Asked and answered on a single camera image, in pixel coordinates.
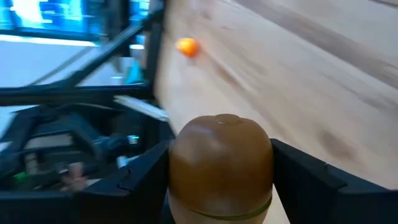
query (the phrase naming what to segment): green stripe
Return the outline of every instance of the green stripe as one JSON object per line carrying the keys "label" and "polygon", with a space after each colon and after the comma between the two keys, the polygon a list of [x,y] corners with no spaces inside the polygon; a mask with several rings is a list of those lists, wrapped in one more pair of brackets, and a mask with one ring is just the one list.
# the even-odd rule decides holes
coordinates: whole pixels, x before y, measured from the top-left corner
{"label": "green stripe", "polygon": [[265,205],[263,205],[261,208],[255,210],[255,211],[253,211],[251,213],[248,213],[248,214],[245,214],[245,215],[236,215],[236,216],[231,216],[231,217],[222,217],[222,216],[217,216],[217,215],[207,215],[207,214],[200,213],[200,212],[197,212],[197,211],[194,211],[194,212],[196,212],[196,213],[198,213],[200,215],[209,217],[209,218],[213,218],[215,220],[241,221],[241,220],[248,220],[250,218],[254,218],[254,217],[260,215],[261,213],[265,212],[269,208],[269,206],[271,205],[271,202],[272,202],[272,197],[267,201],[267,203]]}

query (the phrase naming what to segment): black cable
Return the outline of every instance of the black cable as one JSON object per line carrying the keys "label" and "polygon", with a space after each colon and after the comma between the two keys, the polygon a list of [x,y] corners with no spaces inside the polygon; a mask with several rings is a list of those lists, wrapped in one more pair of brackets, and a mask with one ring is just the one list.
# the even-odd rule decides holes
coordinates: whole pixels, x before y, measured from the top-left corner
{"label": "black cable", "polygon": [[77,60],[81,59],[84,55],[86,55],[88,52],[90,52],[94,47],[85,47],[83,50],[79,51],[77,54],[72,56],[70,59],[64,61],[62,64],[60,64],[57,68],[53,69],[52,71],[48,72],[47,74],[43,75],[42,77],[36,79],[32,83],[28,84],[28,86],[32,85],[37,85],[46,79],[51,78],[52,76],[56,75],[57,73],[61,72],[65,68],[67,68],[69,65],[72,63],[76,62]]}

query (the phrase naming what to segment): wooden surface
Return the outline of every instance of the wooden surface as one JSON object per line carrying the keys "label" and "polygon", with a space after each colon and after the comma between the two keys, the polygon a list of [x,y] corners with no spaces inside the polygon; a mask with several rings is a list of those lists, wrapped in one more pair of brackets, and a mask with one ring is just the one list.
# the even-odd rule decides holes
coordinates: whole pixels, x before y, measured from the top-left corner
{"label": "wooden surface", "polygon": [[[176,133],[197,116],[237,114],[396,189],[397,21],[374,1],[170,0],[157,97]],[[195,60],[176,51],[181,37],[200,42]],[[265,223],[288,223],[277,197]]]}

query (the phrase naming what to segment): green component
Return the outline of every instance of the green component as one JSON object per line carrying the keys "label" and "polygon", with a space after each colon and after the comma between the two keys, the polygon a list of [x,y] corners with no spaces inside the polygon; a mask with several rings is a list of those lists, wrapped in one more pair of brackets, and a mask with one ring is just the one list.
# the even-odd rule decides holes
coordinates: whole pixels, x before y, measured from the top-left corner
{"label": "green component", "polygon": [[236,216],[232,216],[232,217],[221,217],[221,216],[216,216],[216,215],[207,215],[207,214],[200,213],[197,211],[194,211],[194,212],[196,212],[200,215],[204,215],[206,217],[215,219],[215,220],[241,221],[241,220],[248,220],[250,218],[254,218],[254,217],[260,215],[261,213],[265,212],[271,205],[271,202],[272,202],[272,197],[267,201],[267,203],[265,205],[263,205],[261,208],[257,209],[256,211],[253,211],[253,212],[245,214],[245,215],[236,215]]}
{"label": "green component", "polygon": [[25,172],[20,172],[19,174],[16,174],[13,176],[13,179],[15,181],[15,183],[19,184],[21,182],[23,182],[27,177],[27,174]]}

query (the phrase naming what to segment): black plastic frame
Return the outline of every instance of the black plastic frame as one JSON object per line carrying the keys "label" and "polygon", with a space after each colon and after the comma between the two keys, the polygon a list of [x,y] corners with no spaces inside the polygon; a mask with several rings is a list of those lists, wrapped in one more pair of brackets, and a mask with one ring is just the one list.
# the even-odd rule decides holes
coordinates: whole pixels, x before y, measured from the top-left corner
{"label": "black plastic frame", "polygon": [[291,224],[395,224],[398,190],[388,190],[277,139],[274,184]]}
{"label": "black plastic frame", "polygon": [[[89,61],[68,78],[46,85],[0,88],[0,106],[59,105],[62,103],[97,103],[103,105],[109,104],[115,95],[128,95],[143,100],[154,100],[154,82],[165,11],[165,1],[161,2],[160,8],[150,13],[140,23],[131,25],[122,31],[113,41],[103,47],[104,51],[101,55]],[[76,87],[102,64],[125,50],[123,48],[126,47],[126,43],[144,30],[153,32],[149,41],[147,65],[144,71],[146,80],[133,85]]]}

